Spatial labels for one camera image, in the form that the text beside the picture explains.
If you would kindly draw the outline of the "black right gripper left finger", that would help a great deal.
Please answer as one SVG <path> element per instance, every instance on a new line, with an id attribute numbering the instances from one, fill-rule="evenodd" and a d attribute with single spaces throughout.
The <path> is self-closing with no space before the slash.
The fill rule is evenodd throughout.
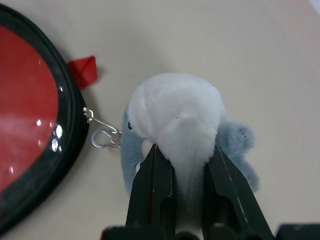
<path id="1" fill-rule="evenodd" d="M 127 227 L 155 227 L 165 240 L 175 238 L 175 171 L 154 144 L 132 184 Z"/>

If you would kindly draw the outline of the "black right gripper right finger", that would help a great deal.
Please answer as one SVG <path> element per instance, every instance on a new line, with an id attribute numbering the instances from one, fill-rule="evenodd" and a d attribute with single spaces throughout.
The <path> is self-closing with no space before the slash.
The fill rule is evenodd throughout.
<path id="1" fill-rule="evenodd" d="M 273 240 L 241 171 L 215 146 L 204 167 L 202 233 L 205 240 Z"/>

